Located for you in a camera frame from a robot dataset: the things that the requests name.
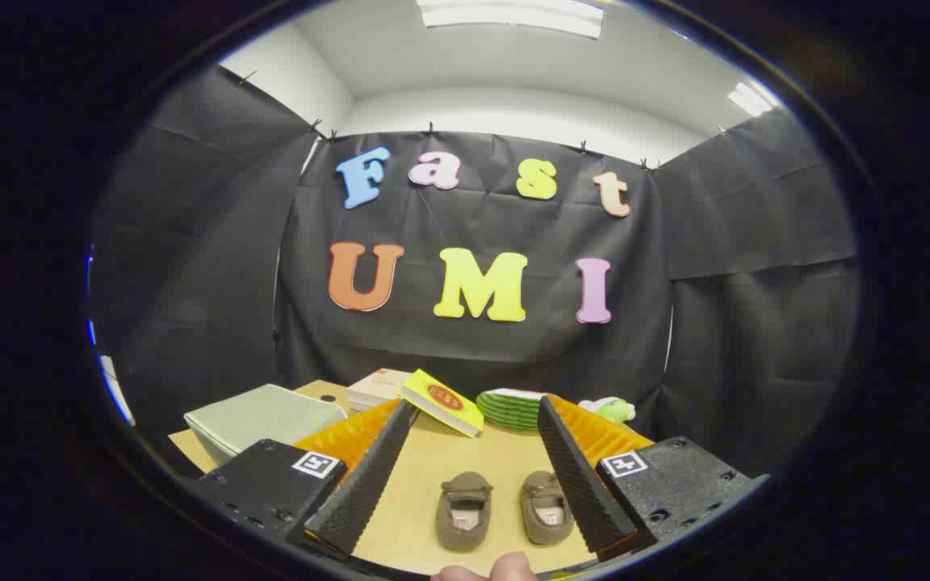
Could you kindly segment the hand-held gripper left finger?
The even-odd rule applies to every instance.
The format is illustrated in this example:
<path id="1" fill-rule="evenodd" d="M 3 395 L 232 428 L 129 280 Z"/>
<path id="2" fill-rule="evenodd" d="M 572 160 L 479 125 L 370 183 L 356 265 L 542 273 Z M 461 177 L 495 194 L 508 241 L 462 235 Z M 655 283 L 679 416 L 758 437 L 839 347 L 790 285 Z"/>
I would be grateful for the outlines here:
<path id="1" fill-rule="evenodd" d="M 188 485 L 258 536 L 344 560 L 374 515 L 417 413 L 396 399 L 296 445 L 261 439 Z"/>

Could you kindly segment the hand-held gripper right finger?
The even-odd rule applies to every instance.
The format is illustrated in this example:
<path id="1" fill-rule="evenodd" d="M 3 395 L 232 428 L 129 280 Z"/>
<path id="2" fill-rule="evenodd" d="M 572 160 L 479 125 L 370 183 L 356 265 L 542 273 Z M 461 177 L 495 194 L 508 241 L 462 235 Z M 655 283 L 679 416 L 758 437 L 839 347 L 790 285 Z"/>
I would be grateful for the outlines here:
<path id="1" fill-rule="evenodd" d="M 652 442 L 555 395 L 539 401 L 538 432 L 580 536 L 602 562 L 692 537 L 769 481 L 693 439 Z"/>

